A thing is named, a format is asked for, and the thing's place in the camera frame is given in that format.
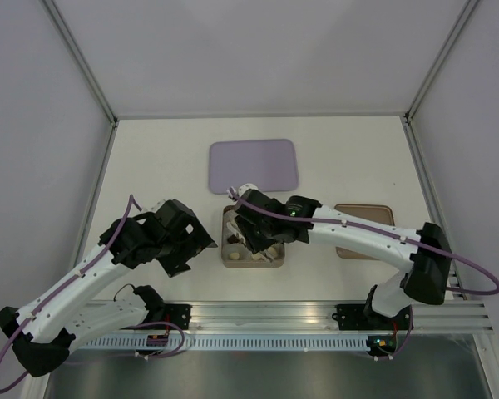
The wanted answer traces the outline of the white metal tongs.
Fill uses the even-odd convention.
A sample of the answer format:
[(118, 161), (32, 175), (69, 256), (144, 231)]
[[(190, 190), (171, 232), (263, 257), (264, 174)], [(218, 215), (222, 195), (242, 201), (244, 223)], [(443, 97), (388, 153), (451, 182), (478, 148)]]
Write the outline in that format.
[[(249, 254), (250, 259), (253, 262), (266, 262), (266, 263), (273, 263), (275, 261), (275, 257), (272, 256), (267, 249), (258, 251), (256, 253), (253, 252), (253, 250), (250, 248), (249, 242), (246, 240), (242, 232), (240, 231), (239, 226), (235, 222), (235, 218), (232, 216), (229, 216), (227, 221), (225, 222), (225, 227), (227, 230), (230, 232), (230, 236), (235, 236), (238, 239), (237, 244), (242, 244), (245, 247), (245, 251)], [(258, 254), (261, 255), (262, 260), (261, 261), (254, 261), (252, 259), (253, 254)]]

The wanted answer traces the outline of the beige box lid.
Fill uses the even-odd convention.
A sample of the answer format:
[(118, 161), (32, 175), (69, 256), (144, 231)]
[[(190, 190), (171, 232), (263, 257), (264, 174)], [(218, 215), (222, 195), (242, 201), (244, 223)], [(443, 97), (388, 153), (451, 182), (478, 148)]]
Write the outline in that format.
[[(395, 225), (395, 220), (392, 210), (386, 205), (380, 204), (336, 204), (334, 208), (337, 211), (350, 214), (361, 219), (366, 219), (379, 224), (390, 226)], [(341, 247), (336, 248), (336, 253), (341, 259), (350, 260), (374, 260), (365, 254), (360, 254)]]

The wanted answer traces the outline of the beige chocolate box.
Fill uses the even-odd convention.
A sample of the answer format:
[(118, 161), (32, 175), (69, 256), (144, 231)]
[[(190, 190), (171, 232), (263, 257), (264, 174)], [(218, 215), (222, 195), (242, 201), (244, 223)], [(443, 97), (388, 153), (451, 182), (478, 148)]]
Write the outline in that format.
[[(277, 256), (273, 263), (266, 262), (253, 262), (249, 254), (245, 251), (245, 247), (242, 244), (229, 244), (227, 239), (230, 236), (230, 232), (225, 227), (225, 222), (229, 216), (235, 217), (235, 212), (233, 211), (233, 206), (226, 206), (223, 209), (222, 220), (221, 220), (221, 241), (220, 241), (220, 258), (223, 265), (226, 268), (279, 268), (284, 264), (285, 260), (285, 248), (283, 244), (273, 244), (277, 251)], [(230, 260), (230, 253), (237, 252), (240, 254), (239, 260)]]

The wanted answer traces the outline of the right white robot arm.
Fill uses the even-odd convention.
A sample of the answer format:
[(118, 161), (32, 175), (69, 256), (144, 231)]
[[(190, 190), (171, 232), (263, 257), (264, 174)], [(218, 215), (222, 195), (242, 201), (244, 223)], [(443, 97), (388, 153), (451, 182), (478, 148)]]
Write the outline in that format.
[(363, 306), (370, 327), (384, 327), (415, 303), (444, 304), (451, 259), (438, 225), (404, 229), (380, 224), (297, 195), (282, 203), (253, 185), (229, 188), (228, 193), (235, 202), (235, 228), (254, 254), (272, 244), (326, 244), (393, 266), (397, 272), (374, 285)]

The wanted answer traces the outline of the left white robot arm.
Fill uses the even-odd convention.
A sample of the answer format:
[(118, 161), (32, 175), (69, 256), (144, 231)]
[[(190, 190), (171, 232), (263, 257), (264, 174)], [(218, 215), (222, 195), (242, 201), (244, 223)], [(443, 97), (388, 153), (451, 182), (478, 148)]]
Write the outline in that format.
[(176, 199), (132, 216), (125, 213), (101, 234), (85, 258), (44, 294), (21, 308), (0, 311), (0, 328), (26, 374), (45, 376), (84, 344), (123, 328), (155, 329), (173, 317), (150, 285), (131, 296), (87, 310), (103, 289), (137, 267), (158, 262), (169, 277), (216, 243), (195, 213)]

